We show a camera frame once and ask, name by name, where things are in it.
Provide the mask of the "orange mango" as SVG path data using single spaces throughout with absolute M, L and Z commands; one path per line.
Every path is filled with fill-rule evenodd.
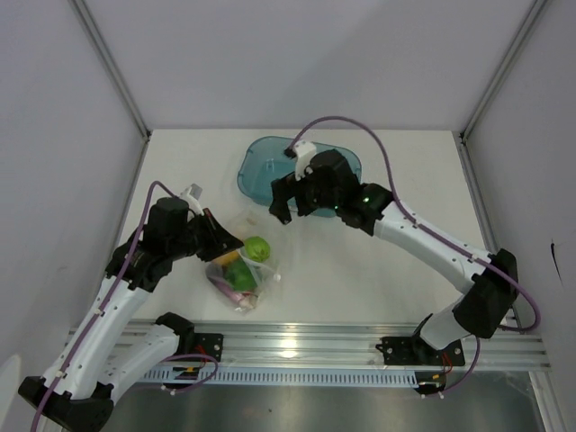
M 219 256 L 213 260 L 217 266 L 228 266 L 230 263 L 240 259 L 240 254 L 237 250 L 233 250 L 225 255 Z

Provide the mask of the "green bell pepper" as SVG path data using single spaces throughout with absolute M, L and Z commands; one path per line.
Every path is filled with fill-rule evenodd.
M 237 292 L 252 292 L 257 287 L 257 282 L 248 265 L 242 260 L 229 264 L 225 268 L 224 278 Z

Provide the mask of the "green custard apple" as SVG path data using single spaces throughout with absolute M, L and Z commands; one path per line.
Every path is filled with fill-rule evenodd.
M 263 263 L 271 255 L 269 243 L 262 237 L 253 236 L 244 241 L 244 249 L 249 259 Z

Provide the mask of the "clear zip top bag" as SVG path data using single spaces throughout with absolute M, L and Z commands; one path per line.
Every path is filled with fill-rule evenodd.
M 254 206 L 231 218 L 225 228 L 242 245 L 213 259 L 205 275 L 234 311 L 247 314 L 280 295 L 289 242 L 279 223 Z

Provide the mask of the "purple eggplant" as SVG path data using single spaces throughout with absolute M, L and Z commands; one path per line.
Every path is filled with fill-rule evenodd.
M 237 292 L 222 277 L 214 274 L 207 275 L 208 280 L 223 294 L 239 311 L 251 311 L 257 306 L 258 296 L 253 292 Z

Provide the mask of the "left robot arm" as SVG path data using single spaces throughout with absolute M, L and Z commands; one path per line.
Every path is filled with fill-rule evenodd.
M 99 431 L 123 394 L 166 360 L 213 362 L 198 350 L 194 324 L 173 312 L 161 315 L 125 354 L 110 354 L 134 313 L 148 300 L 176 261 L 211 262 L 242 248 L 209 209 L 194 200 L 165 197 L 147 203 L 139 226 L 117 247 L 86 314 L 57 360 L 40 376 L 27 376 L 19 395 L 67 431 Z

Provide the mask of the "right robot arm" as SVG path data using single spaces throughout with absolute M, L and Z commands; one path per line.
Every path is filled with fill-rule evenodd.
M 388 241 L 442 275 L 461 294 L 458 301 L 423 319 L 407 337 L 408 363 L 430 365 L 448 346 L 469 335 L 491 338 L 518 297 L 513 283 L 517 263 L 502 249 L 492 254 L 435 233 L 406 210 L 392 191 L 358 180 L 338 151 L 317 151 L 305 143 L 287 149 L 294 170 L 271 183 L 269 211 L 282 224 L 292 220 L 288 202 L 299 216 L 332 210 L 347 226 Z

